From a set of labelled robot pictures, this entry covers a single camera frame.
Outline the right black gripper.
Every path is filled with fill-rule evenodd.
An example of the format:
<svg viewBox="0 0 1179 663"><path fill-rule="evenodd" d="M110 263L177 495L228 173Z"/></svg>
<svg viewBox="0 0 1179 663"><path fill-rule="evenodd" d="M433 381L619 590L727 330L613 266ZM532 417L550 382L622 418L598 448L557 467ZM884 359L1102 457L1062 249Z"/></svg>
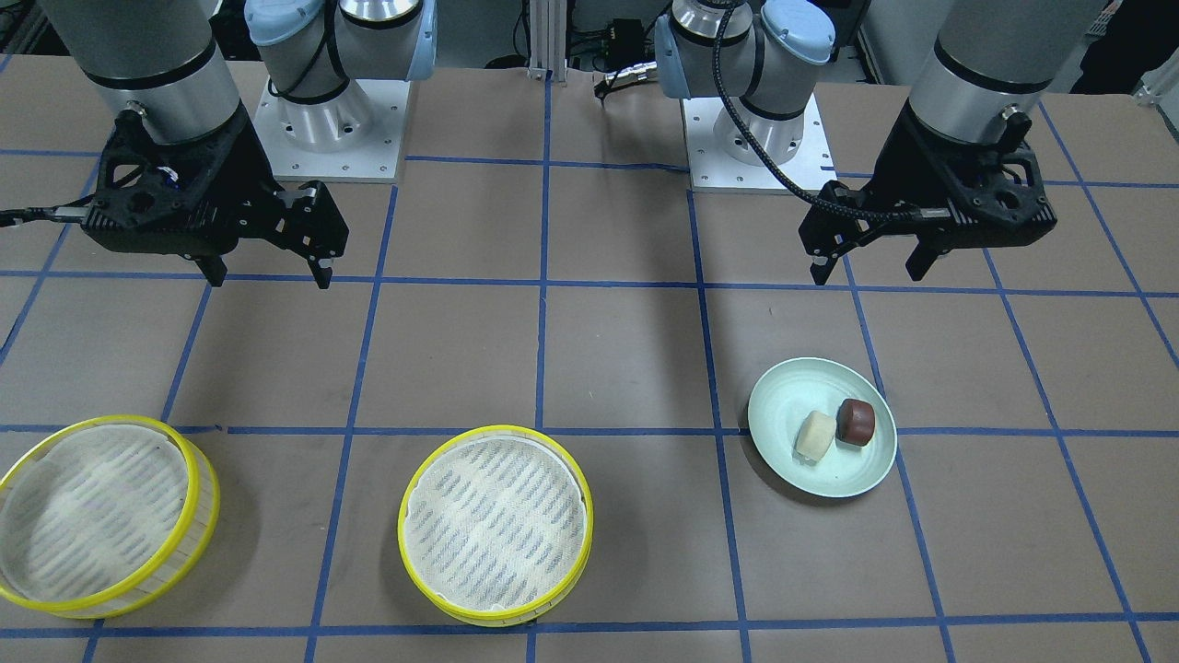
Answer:
<svg viewBox="0 0 1179 663"><path fill-rule="evenodd" d="M212 288L228 278L222 255L257 238L309 260L312 282L327 290L349 235L324 183L286 192L274 179L245 109L176 145L154 142L145 114L121 110L81 227L112 251L189 256Z"/></svg>

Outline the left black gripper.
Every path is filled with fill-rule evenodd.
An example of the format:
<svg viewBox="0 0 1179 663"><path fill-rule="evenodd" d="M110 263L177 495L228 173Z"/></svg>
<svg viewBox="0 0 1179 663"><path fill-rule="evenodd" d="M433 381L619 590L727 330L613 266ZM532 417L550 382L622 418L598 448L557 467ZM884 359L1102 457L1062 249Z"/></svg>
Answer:
<svg viewBox="0 0 1179 663"><path fill-rule="evenodd" d="M973 145L938 134L905 101L859 190L829 180L801 222L815 285L828 285L839 257L885 236L914 236L905 260L913 282L947 252L1026 247L1056 229L1036 155L1026 142L1032 119L1021 109L999 114L999 138Z"/></svg>

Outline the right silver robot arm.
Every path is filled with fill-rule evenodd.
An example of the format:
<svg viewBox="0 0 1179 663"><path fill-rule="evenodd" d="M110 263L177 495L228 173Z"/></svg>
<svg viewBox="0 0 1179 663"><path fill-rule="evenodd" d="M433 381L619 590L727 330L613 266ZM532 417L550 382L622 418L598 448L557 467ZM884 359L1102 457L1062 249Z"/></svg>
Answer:
<svg viewBox="0 0 1179 663"><path fill-rule="evenodd" d="M349 229L312 160L342 180L391 180L401 131L383 99L432 76L434 1L248 1L268 88L249 113L198 1L45 1L64 46L114 112L93 193L4 212L4 227L75 224L113 252L193 262L222 285L223 257L264 239L307 260L320 289Z"/></svg>

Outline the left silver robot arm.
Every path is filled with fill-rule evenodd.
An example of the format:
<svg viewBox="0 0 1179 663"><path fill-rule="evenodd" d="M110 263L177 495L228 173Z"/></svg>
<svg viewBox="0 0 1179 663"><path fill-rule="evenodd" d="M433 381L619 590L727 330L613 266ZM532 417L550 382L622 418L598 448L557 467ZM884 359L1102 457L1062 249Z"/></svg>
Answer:
<svg viewBox="0 0 1179 663"><path fill-rule="evenodd" d="M1058 218L1027 144L1030 109L1096 12L1082 1L956 1L881 147L867 185L803 186L783 171L836 46L809 1L673 1L657 17L661 92L716 99L724 155L764 168L805 201L801 243L817 285L872 239L913 236L911 280L955 250L1026 247Z"/></svg>

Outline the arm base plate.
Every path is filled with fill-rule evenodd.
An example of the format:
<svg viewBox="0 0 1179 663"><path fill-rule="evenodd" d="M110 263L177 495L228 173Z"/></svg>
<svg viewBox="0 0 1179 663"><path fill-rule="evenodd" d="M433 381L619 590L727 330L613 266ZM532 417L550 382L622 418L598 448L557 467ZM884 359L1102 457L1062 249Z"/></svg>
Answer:
<svg viewBox="0 0 1179 663"><path fill-rule="evenodd" d="M263 92L253 112L277 180L399 180L414 85L361 79L341 96L298 104Z"/></svg>
<svg viewBox="0 0 1179 663"><path fill-rule="evenodd" d="M806 192L817 193L836 178L816 97L790 122L768 122L740 101L736 109L782 173ZM694 192L789 193L747 146L719 98L684 99L681 114Z"/></svg>

